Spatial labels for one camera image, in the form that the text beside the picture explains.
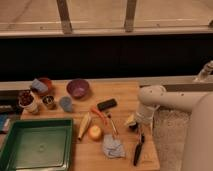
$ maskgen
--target black wall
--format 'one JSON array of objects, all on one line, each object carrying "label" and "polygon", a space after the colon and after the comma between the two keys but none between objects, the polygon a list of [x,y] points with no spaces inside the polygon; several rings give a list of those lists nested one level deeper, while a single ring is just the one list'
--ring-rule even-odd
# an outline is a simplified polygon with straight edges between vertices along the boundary
[{"label": "black wall", "polygon": [[213,34],[0,39],[0,81],[195,75]]}]

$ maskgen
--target green tray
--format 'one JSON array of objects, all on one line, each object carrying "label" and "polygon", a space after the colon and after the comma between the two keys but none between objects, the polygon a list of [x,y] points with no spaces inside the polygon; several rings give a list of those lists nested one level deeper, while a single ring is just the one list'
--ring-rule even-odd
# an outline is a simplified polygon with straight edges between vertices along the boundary
[{"label": "green tray", "polygon": [[68,171],[72,119],[16,121],[0,153],[0,171]]}]

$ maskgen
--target gray cloth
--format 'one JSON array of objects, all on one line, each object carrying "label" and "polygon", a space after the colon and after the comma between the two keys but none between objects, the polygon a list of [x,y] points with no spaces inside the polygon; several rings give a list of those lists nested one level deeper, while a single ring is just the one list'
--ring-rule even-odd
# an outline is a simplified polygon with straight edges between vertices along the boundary
[{"label": "gray cloth", "polygon": [[62,97],[59,100],[59,105],[65,112],[72,112],[72,101],[70,97],[68,96]]},{"label": "gray cloth", "polygon": [[120,140],[113,139],[112,134],[104,135],[103,152],[109,158],[125,157],[124,147]]},{"label": "gray cloth", "polygon": [[39,93],[44,93],[48,91],[48,87],[38,79],[33,80],[31,88],[36,89]]}]

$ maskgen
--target purple bowl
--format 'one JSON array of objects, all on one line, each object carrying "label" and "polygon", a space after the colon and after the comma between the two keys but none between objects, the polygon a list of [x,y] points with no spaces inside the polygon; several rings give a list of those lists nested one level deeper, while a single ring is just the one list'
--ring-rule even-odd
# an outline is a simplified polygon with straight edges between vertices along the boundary
[{"label": "purple bowl", "polygon": [[84,79],[74,79],[67,84],[67,92],[74,98],[81,98],[87,94],[89,83]]}]

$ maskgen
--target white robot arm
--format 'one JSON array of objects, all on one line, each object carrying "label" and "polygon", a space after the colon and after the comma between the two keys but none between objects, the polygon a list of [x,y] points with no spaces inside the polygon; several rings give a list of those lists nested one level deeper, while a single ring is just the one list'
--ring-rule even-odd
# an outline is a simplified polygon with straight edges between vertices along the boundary
[{"label": "white robot arm", "polygon": [[192,112],[186,137],[182,171],[213,171],[213,93],[167,92],[163,86],[140,89],[134,119],[151,123],[159,106]]}]

